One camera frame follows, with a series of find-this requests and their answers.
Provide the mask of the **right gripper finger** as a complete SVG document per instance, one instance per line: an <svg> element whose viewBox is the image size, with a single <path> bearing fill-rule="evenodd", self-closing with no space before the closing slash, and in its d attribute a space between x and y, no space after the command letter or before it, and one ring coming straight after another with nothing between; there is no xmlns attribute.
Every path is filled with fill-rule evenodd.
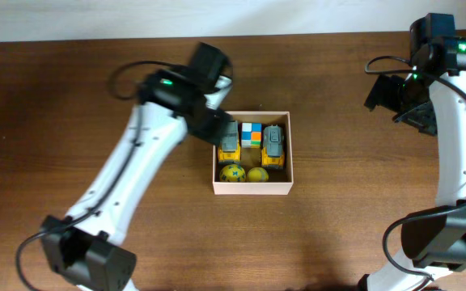
<svg viewBox="0 0 466 291"><path fill-rule="evenodd" d="M393 117L395 123L405 123L429 136L438 135L434 106L431 101L414 104Z"/></svg>
<svg viewBox="0 0 466 291"><path fill-rule="evenodd" d="M375 80L366 98L364 106L373 111L377 106L384 107L393 112L402 110L402 89L405 80L397 75L387 76L381 74Z"/></svg>

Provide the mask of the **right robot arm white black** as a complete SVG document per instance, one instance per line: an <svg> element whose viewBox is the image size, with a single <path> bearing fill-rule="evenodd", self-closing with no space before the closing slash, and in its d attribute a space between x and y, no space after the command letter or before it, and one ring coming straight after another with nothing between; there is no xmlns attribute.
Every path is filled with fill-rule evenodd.
<svg viewBox="0 0 466 291"><path fill-rule="evenodd" d="M466 269L466 38L452 15L429 13L409 29L410 57L402 70L383 70L365 105L394 112L393 120L438 140L435 206L391 224L400 249L361 290L422 290Z"/></svg>

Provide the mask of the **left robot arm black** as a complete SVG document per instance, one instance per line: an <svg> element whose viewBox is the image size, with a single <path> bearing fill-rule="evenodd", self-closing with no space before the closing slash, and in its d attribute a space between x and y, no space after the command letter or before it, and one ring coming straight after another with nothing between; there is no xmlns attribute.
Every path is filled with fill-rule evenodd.
<svg viewBox="0 0 466 291"><path fill-rule="evenodd" d="M137 256L121 248L135 210L167 156L188 136L218 145L231 116L227 55L200 43L186 65L162 63L131 98L122 138L62 219L48 216L39 238L53 272L81 290L133 290Z"/></svg>

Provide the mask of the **yellow ball with blue letters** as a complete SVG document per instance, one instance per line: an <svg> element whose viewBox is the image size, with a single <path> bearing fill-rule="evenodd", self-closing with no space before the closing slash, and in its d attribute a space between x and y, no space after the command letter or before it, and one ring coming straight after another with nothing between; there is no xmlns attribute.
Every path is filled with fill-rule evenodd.
<svg viewBox="0 0 466 291"><path fill-rule="evenodd" d="M220 182L242 183L246 181L246 171L237 164L225 166L218 175Z"/></svg>

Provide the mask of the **multicolour puzzle cube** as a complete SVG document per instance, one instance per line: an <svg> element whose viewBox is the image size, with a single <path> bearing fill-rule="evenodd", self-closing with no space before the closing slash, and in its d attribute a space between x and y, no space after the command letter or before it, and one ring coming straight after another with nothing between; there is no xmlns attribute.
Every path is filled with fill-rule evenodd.
<svg viewBox="0 0 466 291"><path fill-rule="evenodd" d="M260 148L261 140L261 123L244 122L241 124L240 144L242 148Z"/></svg>

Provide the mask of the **yellow one-eyed ball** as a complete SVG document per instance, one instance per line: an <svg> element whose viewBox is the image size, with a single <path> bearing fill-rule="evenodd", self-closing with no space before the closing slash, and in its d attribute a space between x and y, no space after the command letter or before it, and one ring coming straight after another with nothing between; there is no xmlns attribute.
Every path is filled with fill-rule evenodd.
<svg viewBox="0 0 466 291"><path fill-rule="evenodd" d="M253 167L248 171L247 181L251 183L264 183L269 180L269 173L262 167Z"/></svg>

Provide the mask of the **yellow grey toy truck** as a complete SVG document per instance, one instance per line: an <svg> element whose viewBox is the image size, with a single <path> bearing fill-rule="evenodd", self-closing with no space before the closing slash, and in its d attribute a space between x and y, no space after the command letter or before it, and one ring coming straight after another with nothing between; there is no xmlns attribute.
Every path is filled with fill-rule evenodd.
<svg viewBox="0 0 466 291"><path fill-rule="evenodd" d="M231 121L218 147L219 164L240 164L241 149L239 143L238 121Z"/></svg>
<svg viewBox="0 0 466 291"><path fill-rule="evenodd" d="M282 170L285 165L284 134L282 127L270 125L264 128L262 137L261 166Z"/></svg>

